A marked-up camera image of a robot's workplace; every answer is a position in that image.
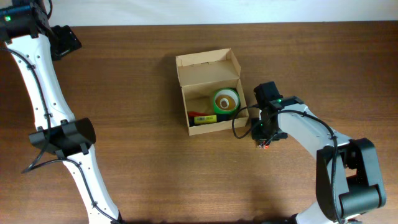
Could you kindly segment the black and orange stapler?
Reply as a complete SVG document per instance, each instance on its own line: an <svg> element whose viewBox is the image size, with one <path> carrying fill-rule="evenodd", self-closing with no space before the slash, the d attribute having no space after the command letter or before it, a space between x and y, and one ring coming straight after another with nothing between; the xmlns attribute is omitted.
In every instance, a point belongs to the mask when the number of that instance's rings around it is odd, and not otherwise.
<svg viewBox="0 0 398 224"><path fill-rule="evenodd" d="M256 141L256 144L259 149L267 149L270 143L268 141Z"/></svg>

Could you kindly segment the small yellow tape roll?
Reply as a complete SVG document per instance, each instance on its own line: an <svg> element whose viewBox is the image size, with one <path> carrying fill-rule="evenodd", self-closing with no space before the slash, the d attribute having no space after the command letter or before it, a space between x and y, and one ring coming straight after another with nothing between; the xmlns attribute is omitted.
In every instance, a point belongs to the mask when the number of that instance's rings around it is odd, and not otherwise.
<svg viewBox="0 0 398 224"><path fill-rule="evenodd" d="M216 99L216 104L221 110L232 110L235 108L235 100L229 95L220 95Z"/></svg>

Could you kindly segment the green tape roll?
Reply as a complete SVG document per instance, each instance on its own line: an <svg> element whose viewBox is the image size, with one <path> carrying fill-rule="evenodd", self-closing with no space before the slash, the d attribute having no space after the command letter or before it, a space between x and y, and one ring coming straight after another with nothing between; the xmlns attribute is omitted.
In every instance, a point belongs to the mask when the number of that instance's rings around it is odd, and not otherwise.
<svg viewBox="0 0 398 224"><path fill-rule="evenodd" d="M236 106L234 109L232 110L221 110L217 104L216 104L216 99L220 96L220 95L229 95L230 97L232 97L235 100ZM240 106L240 98L238 93L231 89L231 88L222 88L219 89L213 96L213 109L215 111L216 114L233 114Z"/></svg>

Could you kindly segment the yellow highlighter marker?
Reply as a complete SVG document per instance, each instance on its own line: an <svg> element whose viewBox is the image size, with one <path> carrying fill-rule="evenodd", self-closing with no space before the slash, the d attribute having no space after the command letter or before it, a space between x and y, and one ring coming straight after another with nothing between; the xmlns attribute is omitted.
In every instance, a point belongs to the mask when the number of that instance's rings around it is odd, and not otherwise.
<svg viewBox="0 0 398 224"><path fill-rule="evenodd" d="M212 124L218 123L222 121L227 121L230 119L230 115L228 114L215 114L215 115L207 115L207 116L196 116L193 119L194 125L202 125L202 124Z"/></svg>

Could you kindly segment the orange utility knife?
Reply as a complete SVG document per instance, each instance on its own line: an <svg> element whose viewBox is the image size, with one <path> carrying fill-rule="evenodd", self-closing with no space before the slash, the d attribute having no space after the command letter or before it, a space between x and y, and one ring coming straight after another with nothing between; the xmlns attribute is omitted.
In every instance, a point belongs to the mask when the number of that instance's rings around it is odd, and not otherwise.
<svg viewBox="0 0 398 224"><path fill-rule="evenodd" d="M188 117L197 117L197 116L208 116L208 114L206 113L200 113L200 112L196 112L196 111L189 111L188 113Z"/></svg>

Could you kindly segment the brown cardboard box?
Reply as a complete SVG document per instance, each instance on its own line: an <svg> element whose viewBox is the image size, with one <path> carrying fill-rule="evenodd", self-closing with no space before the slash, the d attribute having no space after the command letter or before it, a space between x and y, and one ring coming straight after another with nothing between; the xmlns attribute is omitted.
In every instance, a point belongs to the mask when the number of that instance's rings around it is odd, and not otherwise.
<svg viewBox="0 0 398 224"><path fill-rule="evenodd" d="M188 134L193 136L215 131L240 128L246 125L249 113L238 110L247 106L241 83L241 66L231 49L212 50L175 58L178 81L182 91ZM213 96L222 88L235 90L240 106L229 114L230 119L212 124L194 125L189 111L215 115Z"/></svg>

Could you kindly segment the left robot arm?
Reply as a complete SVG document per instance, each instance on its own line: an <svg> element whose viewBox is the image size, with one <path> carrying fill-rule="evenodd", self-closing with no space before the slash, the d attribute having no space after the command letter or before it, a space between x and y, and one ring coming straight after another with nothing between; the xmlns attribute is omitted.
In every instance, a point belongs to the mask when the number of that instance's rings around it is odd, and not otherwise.
<svg viewBox="0 0 398 224"><path fill-rule="evenodd" d="M53 67L81 42L69 26L50 26L51 15L43 1L10 1L1 7L2 50L21 72L34 110L36 131L29 141L40 151L23 173L61 162L76 183L89 223L123 223L96 161L93 124L75 118Z"/></svg>

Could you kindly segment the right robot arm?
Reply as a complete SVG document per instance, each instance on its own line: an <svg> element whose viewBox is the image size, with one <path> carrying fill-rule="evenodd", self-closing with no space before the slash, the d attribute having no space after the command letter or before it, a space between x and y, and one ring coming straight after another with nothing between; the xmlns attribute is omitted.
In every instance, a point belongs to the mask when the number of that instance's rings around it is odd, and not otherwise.
<svg viewBox="0 0 398 224"><path fill-rule="evenodd" d="M293 137L316 160L316 202L286 223L355 223L386 204L375 145L353 139L316 117L298 97L284 98L274 82L254 89L259 119L252 133L260 146Z"/></svg>

